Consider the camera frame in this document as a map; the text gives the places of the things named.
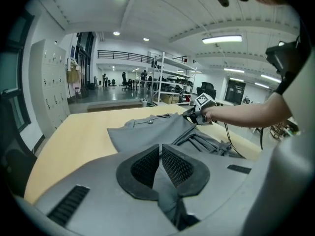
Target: doorway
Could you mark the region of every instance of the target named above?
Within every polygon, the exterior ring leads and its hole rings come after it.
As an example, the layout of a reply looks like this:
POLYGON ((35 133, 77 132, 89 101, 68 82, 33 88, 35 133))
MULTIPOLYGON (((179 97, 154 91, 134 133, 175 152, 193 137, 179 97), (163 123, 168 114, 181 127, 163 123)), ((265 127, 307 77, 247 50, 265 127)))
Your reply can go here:
POLYGON ((240 105, 242 103, 245 85, 246 84, 242 82, 229 80, 225 100, 240 105))

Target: gray garment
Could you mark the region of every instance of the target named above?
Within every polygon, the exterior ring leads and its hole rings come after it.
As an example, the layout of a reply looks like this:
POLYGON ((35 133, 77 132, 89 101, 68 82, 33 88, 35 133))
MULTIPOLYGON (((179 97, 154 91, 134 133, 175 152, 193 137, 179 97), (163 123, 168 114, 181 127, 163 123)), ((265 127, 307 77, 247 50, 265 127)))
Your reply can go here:
MULTIPOLYGON (((139 152, 154 144, 178 145, 196 152, 235 156, 229 143, 217 140, 200 132, 196 124, 179 114, 149 116, 145 119, 130 120, 121 128, 108 128, 109 137, 118 152, 139 152)), ((169 179, 160 160, 153 189, 159 193, 158 205, 172 221, 175 216, 177 190, 169 179)))
POLYGON ((142 151, 154 144, 173 144, 196 152, 233 156, 230 144, 200 132, 196 124, 179 114, 149 116, 130 120, 122 128, 108 128, 109 137, 118 152, 142 151))

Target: human arm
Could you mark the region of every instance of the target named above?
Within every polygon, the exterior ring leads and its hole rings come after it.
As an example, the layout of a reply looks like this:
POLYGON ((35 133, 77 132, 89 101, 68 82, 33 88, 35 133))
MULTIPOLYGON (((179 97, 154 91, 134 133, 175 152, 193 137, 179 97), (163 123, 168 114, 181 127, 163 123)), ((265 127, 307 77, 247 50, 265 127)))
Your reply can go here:
POLYGON ((269 127, 292 116, 283 97, 277 93, 273 93, 262 104, 209 107, 202 113, 208 120, 214 119, 241 127, 269 127))

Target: light wood tabletop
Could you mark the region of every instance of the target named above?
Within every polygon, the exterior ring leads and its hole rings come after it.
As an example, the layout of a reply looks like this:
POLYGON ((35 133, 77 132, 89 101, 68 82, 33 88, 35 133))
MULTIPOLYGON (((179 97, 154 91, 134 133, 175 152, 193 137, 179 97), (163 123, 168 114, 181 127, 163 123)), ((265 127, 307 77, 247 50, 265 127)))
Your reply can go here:
MULTIPOLYGON (((122 127, 131 119, 142 119, 149 115, 182 114, 185 110, 178 105, 169 105, 70 115, 40 153, 29 177, 24 198, 34 204, 49 187, 80 166, 117 153, 107 128, 122 127)), ((228 142, 225 128, 216 123, 198 128, 218 141, 228 142)), ((232 131, 229 133, 239 153, 249 160, 258 159, 258 146, 232 131)))

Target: white locker cabinet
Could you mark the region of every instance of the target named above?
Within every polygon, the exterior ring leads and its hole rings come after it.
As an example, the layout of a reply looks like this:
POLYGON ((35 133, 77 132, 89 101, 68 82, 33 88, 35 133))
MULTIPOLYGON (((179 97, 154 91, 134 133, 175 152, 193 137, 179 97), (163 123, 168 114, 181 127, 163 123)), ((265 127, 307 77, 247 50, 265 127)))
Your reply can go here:
POLYGON ((53 41, 32 45, 29 83, 38 125, 46 138, 70 115, 65 93, 65 50, 53 41))

